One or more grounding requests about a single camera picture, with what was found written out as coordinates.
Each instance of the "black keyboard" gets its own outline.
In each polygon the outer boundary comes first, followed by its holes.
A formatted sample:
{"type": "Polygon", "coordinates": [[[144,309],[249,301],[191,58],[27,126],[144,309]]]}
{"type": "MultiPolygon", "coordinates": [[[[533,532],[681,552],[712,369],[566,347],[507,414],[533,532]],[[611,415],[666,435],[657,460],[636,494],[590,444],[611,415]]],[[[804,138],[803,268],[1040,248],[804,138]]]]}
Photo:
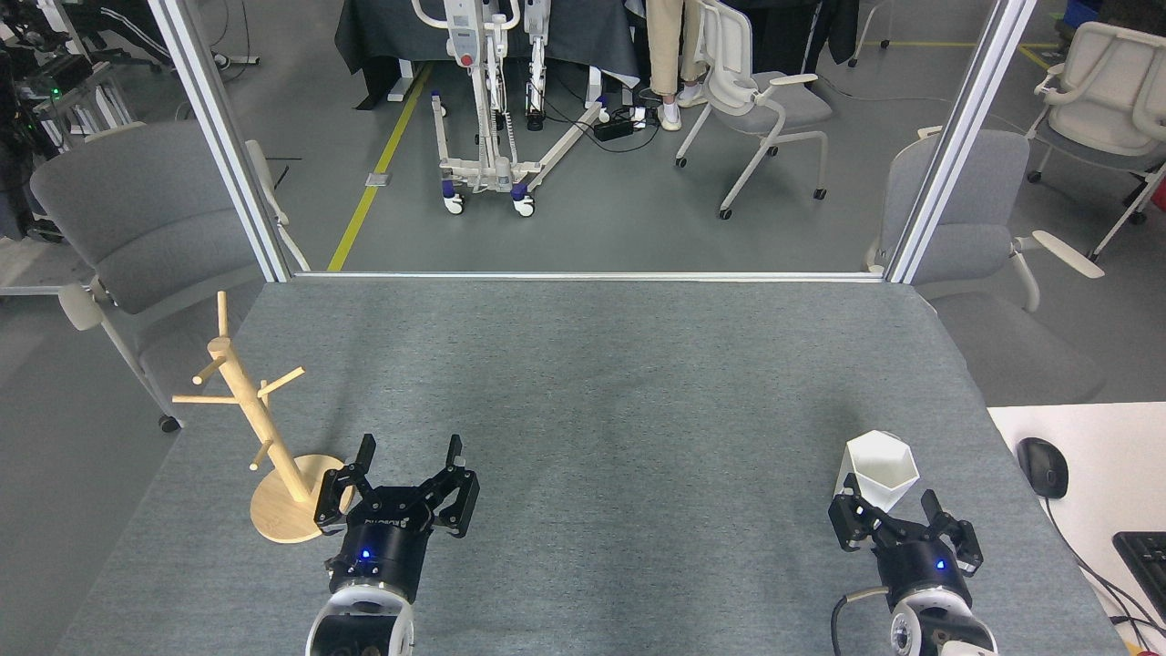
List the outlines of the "black keyboard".
{"type": "Polygon", "coordinates": [[[1158,614],[1166,618],[1166,532],[1114,534],[1114,548],[1158,614]]]}

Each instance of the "white cup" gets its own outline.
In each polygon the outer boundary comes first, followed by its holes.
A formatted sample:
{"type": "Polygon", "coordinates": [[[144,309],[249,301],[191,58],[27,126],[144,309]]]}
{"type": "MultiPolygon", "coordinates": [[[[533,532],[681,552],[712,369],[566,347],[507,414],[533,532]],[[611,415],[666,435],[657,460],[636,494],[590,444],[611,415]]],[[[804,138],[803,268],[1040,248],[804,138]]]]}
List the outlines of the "white cup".
{"type": "Polygon", "coordinates": [[[847,443],[834,494],[842,492],[851,472],[863,499],[887,513],[919,480],[911,447],[884,431],[871,431],[847,443]]]}

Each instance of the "gray floor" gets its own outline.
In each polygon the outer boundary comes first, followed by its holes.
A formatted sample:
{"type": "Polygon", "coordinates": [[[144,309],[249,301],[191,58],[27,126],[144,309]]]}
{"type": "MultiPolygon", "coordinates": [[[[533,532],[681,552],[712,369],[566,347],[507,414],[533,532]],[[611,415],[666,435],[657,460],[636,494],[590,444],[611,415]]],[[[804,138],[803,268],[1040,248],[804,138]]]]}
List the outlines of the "gray floor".
{"type": "MultiPolygon", "coordinates": [[[[293,217],[292,233],[316,268],[331,259],[364,192],[364,179],[384,149],[401,107],[351,107],[364,97],[331,43],[339,2],[247,5],[251,49],[262,64],[227,83],[245,136],[259,139],[287,175],[279,188],[293,217]]],[[[729,221],[716,206],[751,154],[747,137],[710,121],[684,169],[672,165],[681,133],[655,135],[633,153],[602,153],[581,142],[536,193],[539,209],[520,218],[501,197],[476,196],[459,217],[448,214],[436,190],[433,119],[421,103],[391,170],[393,181],[372,205],[345,262],[349,270],[855,270],[878,231],[883,183],[893,155],[916,127],[944,120],[961,82],[986,0],[899,0],[888,50],[868,47],[858,68],[823,56],[816,86],[835,110],[823,126],[831,142],[830,192],[810,198],[812,147],[784,147],[735,203],[729,221]],[[916,42],[956,45],[925,47],[916,42]]],[[[208,33],[222,29],[223,3],[204,6],[208,33]]],[[[243,54],[246,40],[237,5],[217,49],[243,54]]],[[[1025,35],[1052,43],[1042,0],[1025,35]]],[[[877,20],[871,38],[884,35],[877,20]]],[[[580,72],[556,65],[577,89],[580,72]]],[[[236,71],[230,70],[226,77],[236,71]]],[[[1027,127],[1039,110],[1032,87],[1044,72],[1017,55],[989,127],[1027,127]]],[[[464,118],[465,80],[447,63],[435,66],[452,110],[464,118]]],[[[146,120],[182,115],[181,90],[167,75],[127,69],[122,79],[146,120]]],[[[552,101],[576,107],[555,80],[552,101]]],[[[691,121],[695,110],[684,119],[691,121]]],[[[550,136],[520,131],[519,146],[535,154],[550,136]]],[[[647,134],[609,142],[626,148],[647,134]]],[[[458,126],[455,148],[471,148],[458,126]]],[[[1084,251],[1104,234],[1132,186],[1122,174],[1054,158],[1039,185],[1024,184],[1016,232],[1053,231],[1084,251]]],[[[1166,401],[1166,274],[1163,212],[1126,226],[1103,254],[1101,280],[1084,280],[1051,258],[1034,256],[1045,303],[1038,317],[1105,369],[1102,402],[1166,401]]],[[[1009,270],[964,287],[1019,299],[1009,270]]],[[[925,294],[943,289],[923,289],[925,294]]],[[[0,474],[5,539],[0,542],[0,651],[45,653],[56,643],[100,563],[164,458],[171,438],[154,425],[156,410],[100,333],[78,334],[54,298],[8,298],[0,304],[0,474]],[[13,604],[12,599],[20,599],[13,604]]]]}

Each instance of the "white patient lift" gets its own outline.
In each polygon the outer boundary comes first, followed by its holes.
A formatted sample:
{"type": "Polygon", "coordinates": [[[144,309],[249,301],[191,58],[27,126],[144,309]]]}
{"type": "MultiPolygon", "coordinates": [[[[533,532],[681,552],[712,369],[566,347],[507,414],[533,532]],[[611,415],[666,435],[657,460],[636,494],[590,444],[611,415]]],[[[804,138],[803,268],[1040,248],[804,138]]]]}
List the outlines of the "white patient lift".
{"type": "MultiPolygon", "coordinates": [[[[522,216],[534,213],[531,191],[538,186],[552,167],[582,136],[583,129],[596,120],[606,120],[602,103],[595,103],[570,126],[562,137],[536,162],[520,161],[514,143],[514,122],[506,107],[506,79],[503,61],[506,58],[506,33],[518,26],[522,14],[519,0],[510,0],[512,17],[498,12],[497,0],[443,0],[445,20],[434,19],[413,0],[413,10],[430,27],[449,30],[445,50],[457,65],[466,69],[473,84],[473,104],[478,114],[478,158],[462,160],[449,156],[445,139],[445,107],[437,91],[433,92],[434,122],[437,129],[437,165],[441,168],[442,197],[450,213],[462,213],[463,197],[456,184],[471,192],[508,192],[514,209],[522,216]],[[505,129],[510,156],[501,154],[500,134],[505,129]],[[525,182],[528,175],[534,177],[525,182]]],[[[542,126],[542,93],[546,87],[546,43],[548,36],[550,0],[524,0],[526,30],[534,48],[531,62],[531,82],[527,84],[527,121],[531,129],[542,126]]]]}

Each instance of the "wooden mug tree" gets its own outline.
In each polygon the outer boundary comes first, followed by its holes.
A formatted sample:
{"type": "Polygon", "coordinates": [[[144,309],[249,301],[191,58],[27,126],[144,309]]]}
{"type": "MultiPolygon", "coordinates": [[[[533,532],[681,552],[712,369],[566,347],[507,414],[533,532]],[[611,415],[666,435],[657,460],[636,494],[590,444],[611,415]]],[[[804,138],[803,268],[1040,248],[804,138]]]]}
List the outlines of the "wooden mug tree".
{"type": "MultiPolygon", "coordinates": [[[[218,292],[218,337],[206,345],[211,364],[191,380],[202,386],[218,372],[231,389],[231,396],[175,395],[174,402],[230,404],[243,410],[259,438],[259,453],[251,461],[251,471],[258,471],[265,457],[275,466],[275,471],[264,478],[251,498],[251,522],[260,535],[272,542],[292,544],[309,541],[321,535],[314,515],[324,472],[340,470],[344,464],[331,456],[315,453],[293,459],[272,421],[272,393],[302,376],[304,369],[296,367],[271,383],[260,381],[257,387],[244,371],[227,336],[226,291],[218,292]]],[[[351,498],[352,488],[349,488],[342,500],[342,509],[347,507],[351,498]]]]}

